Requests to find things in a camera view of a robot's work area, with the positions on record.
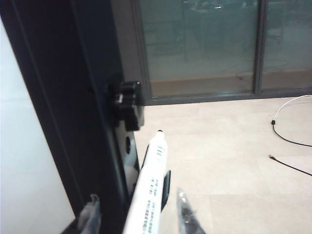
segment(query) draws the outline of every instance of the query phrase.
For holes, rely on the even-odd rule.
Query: glass door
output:
[[[139,0],[152,97],[250,93],[257,0]]]

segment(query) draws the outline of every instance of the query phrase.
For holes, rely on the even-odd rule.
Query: floor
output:
[[[145,108],[145,125],[136,132],[140,163],[156,130],[164,131],[169,145],[171,194],[160,233],[178,233],[177,187],[207,234],[311,233],[312,178],[268,157],[312,172],[312,148],[272,132],[273,115],[289,99]],[[282,109],[276,130],[311,144],[312,97]]]

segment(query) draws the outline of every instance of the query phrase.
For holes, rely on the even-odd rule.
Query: black bracket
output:
[[[169,198],[170,179],[171,179],[171,171],[169,170],[164,178],[164,185],[163,185],[164,187],[162,189],[161,211],[164,209]]]

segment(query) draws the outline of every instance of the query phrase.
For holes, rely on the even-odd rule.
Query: black door frame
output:
[[[265,50],[266,18],[269,0],[259,0],[253,85],[251,92],[207,94],[181,97],[153,97],[149,83],[148,64],[142,34],[139,0],[112,1],[117,38],[126,80],[139,80],[143,87],[146,105],[182,104],[193,102],[226,101],[258,98],[282,98],[310,94],[312,88],[261,90]]]
[[[3,0],[0,12],[75,216],[97,194],[100,233],[122,233],[139,167],[108,88],[123,80],[110,2]]]

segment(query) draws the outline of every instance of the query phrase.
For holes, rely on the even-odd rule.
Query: white cable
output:
[[[277,110],[275,116],[273,117],[273,120],[275,120],[275,118],[276,118],[278,112],[279,112],[284,106],[286,106],[288,103],[290,103],[290,102],[292,102],[292,101],[295,101],[295,100],[297,100],[298,98],[310,97],[310,96],[312,96],[312,95],[303,95],[303,96],[295,97],[295,98],[289,100],[288,102],[286,102],[284,105],[282,105],[282,106]]]

